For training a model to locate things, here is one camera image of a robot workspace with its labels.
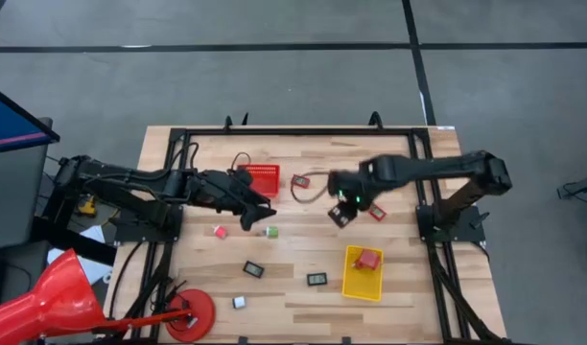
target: red object in yellow tray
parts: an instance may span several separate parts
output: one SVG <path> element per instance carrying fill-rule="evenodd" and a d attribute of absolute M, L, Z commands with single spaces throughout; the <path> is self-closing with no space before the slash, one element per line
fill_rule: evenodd
<path fill-rule="evenodd" d="M 357 268 L 372 268 L 373 270 L 381 264 L 381 257 L 374 250 L 363 249 L 360 259 L 355 262 Z"/>
<path fill-rule="evenodd" d="M 272 164 L 241 164 L 253 177 L 251 189 L 265 197 L 278 196 L 279 166 Z"/>

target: wooden table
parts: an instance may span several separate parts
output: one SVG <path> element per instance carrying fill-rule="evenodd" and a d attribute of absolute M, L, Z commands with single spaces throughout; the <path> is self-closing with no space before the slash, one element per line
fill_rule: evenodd
<path fill-rule="evenodd" d="M 147 129 L 138 169 L 161 169 L 171 127 Z M 435 157 L 460 154 L 452 128 L 430 127 Z M 208 292 L 217 307 L 217 322 L 201 342 L 236 342 L 248 336 L 250 342 L 332 342 L 343 336 L 353 342 L 403 343 L 442 342 L 428 253 L 419 239 L 414 207 L 414 184 L 381 195 L 376 203 L 388 215 L 378 222 L 360 214 L 339 229 L 326 213 L 336 201 L 327 194 L 316 203 L 296 203 L 289 191 L 294 173 L 356 170 L 359 161 L 380 153 L 409 155 L 407 140 L 394 136 L 197 136 L 200 151 L 195 166 L 227 169 L 239 151 L 253 163 L 279 164 L 281 189 L 272 203 L 274 217 L 255 223 L 249 232 L 240 228 L 231 214 L 186 207 L 184 224 L 174 247 L 170 274 L 182 287 Z M 314 195 L 326 182 L 314 177 L 309 190 L 298 196 Z M 465 183 L 465 179 L 439 181 L 443 197 Z M 213 226 L 223 225 L 228 237 L 213 235 Z M 279 238 L 260 235 L 268 225 L 279 228 Z M 341 296 L 344 252 L 347 245 L 380 248 L 385 253 L 383 299 L 379 303 Z M 114 282 L 134 243 L 119 247 L 112 272 Z M 468 243 L 455 243 L 454 250 L 464 296 L 490 330 L 505 336 L 505 327 L 487 259 Z M 136 298 L 145 262 L 143 244 L 130 261 L 116 296 L 117 318 L 123 316 Z M 249 260 L 266 271 L 256 279 L 242 271 Z M 329 284 L 308 287 L 307 273 L 327 272 Z M 108 289 L 106 312 L 113 284 Z M 247 307 L 232 308 L 231 299 L 244 295 Z M 453 302 L 447 297 L 451 327 L 458 335 Z M 176 342 L 162 327 L 160 342 Z"/>

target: red base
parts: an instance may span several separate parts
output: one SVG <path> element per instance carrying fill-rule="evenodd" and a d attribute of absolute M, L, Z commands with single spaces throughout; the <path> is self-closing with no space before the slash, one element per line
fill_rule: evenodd
<path fill-rule="evenodd" d="M 180 342 L 194 342 L 202 339 L 213 328 L 215 304 L 206 292 L 191 288 L 180 292 L 169 307 L 182 309 L 183 299 L 189 301 L 192 315 L 198 321 L 190 329 L 187 329 L 187 320 L 177 320 L 167 323 L 166 329 L 174 339 Z"/>

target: monitor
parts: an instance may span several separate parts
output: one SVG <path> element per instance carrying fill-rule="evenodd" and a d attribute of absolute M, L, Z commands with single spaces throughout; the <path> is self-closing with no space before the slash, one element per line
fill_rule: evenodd
<path fill-rule="evenodd" d="M 53 130 L 0 92 L 0 152 L 58 141 Z"/>

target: red basket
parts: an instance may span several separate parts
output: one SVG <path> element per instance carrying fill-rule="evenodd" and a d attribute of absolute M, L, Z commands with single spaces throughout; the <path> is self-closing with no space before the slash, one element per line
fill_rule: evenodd
<path fill-rule="evenodd" d="M 253 177 L 251 188 L 265 197 L 278 196 L 279 166 L 272 164 L 241 164 Z"/>

